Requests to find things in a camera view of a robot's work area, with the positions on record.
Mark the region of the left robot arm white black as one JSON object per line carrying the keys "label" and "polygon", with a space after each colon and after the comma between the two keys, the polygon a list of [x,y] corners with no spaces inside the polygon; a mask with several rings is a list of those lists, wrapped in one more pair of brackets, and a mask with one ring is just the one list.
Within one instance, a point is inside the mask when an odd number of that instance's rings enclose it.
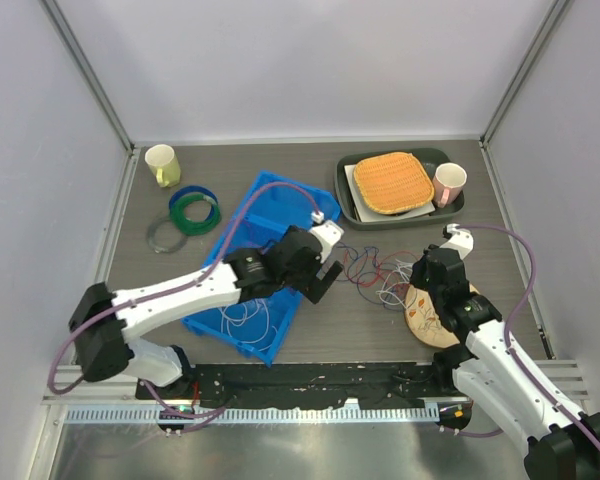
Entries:
{"label": "left robot arm white black", "polygon": [[144,340],[158,327],[214,308],[264,299],[290,288],[318,303],[342,270],[320,272],[343,229],[332,221],[291,226],[266,251],[240,248],[192,274],[132,290],[87,289],[70,320],[82,378],[95,383],[125,374],[159,387],[170,398],[193,385],[182,349]]}

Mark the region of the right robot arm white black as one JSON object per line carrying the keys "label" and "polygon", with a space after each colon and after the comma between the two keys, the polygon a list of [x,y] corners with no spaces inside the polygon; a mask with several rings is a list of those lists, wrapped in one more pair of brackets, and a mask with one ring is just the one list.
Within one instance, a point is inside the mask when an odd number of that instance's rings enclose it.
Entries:
{"label": "right robot arm white black", "polygon": [[430,246],[411,283],[458,340],[434,356],[435,389],[474,400],[516,445],[529,478],[600,479],[600,413],[585,413],[520,348],[495,306],[471,291],[461,253]]}

